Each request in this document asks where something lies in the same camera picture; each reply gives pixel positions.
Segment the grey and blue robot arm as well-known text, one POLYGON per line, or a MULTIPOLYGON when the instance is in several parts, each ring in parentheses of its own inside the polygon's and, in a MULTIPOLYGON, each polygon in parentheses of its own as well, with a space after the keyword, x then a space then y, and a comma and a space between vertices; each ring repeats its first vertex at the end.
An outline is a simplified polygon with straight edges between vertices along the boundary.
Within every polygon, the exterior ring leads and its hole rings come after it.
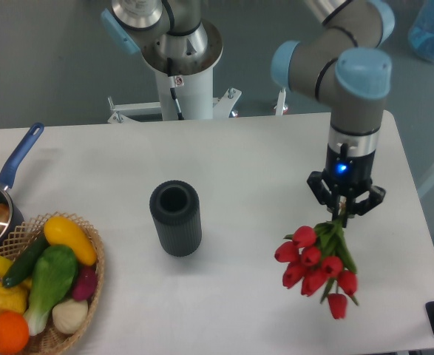
MULTIPOLYGON (((315 42, 287 41, 271 60, 282 90, 311 97, 331 110, 325 168, 308 177, 333 219, 363 215, 384 199, 371 169, 391 60, 379 46, 395 19, 383 1, 309 1, 324 31, 315 42)), ((101 14, 113 41, 140 53, 154 71, 166 121, 224 117, 213 98, 213 69, 223 52, 219 31, 201 15, 199 1, 113 1, 101 14)))

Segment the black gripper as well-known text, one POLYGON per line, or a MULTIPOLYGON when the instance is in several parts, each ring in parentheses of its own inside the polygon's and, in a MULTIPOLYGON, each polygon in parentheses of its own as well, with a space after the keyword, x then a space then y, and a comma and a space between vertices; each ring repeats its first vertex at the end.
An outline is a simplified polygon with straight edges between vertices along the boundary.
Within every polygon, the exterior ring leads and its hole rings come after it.
POLYGON ((349 156, 346 149, 336 152, 327 147, 325 168, 309 174, 307 184, 317 201, 327 207, 332 217, 340 214, 340 192, 348 192, 346 197, 346 220, 356 215, 362 216, 384 201, 386 190, 371 185, 371 172, 375 152, 363 156, 349 156), (357 200, 367 192, 364 200, 357 200))

